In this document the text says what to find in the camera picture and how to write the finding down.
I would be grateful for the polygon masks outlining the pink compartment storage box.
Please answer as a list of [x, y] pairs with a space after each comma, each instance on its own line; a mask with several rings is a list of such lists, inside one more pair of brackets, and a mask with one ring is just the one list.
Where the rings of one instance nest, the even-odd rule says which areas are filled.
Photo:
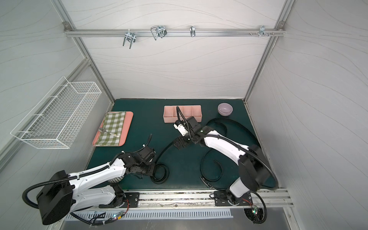
[[[166, 105], [163, 111], [164, 123], [175, 123], [177, 118], [176, 105]], [[194, 117], [198, 123], [202, 121], [201, 105], [179, 105], [185, 118]]]

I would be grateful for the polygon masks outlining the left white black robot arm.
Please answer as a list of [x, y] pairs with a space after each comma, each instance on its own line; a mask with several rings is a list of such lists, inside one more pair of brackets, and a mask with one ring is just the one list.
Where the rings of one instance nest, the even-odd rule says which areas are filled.
[[22, 199], [39, 210], [44, 225], [94, 206], [119, 208], [129, 202], [119, 182], [127, 174], [152, 176], [154, 157], [155, 150], [145, 146], [134, 152], [117, 154], [106, 164], [89, 170], [70, 174], [62, 170], [49, 181], [27, 188]]

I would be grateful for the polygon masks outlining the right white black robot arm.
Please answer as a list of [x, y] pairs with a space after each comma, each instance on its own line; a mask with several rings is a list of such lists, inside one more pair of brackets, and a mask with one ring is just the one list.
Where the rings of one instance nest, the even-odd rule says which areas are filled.
[[200, 144], [222, 153], [238, 166], [239, 178], [225, 189], [226, 200], [230, 205], [238, 205], [240, 198], [246, 193], [279, 188], [275, 173], [265, 162], [263, 152], [257, 146], [249, 147], [232, 141], [210, 126], [201, 126], [194, 117], [179, 119], [173, 126], [181, 134], [174, 141], [178, 149], [187, 143]]

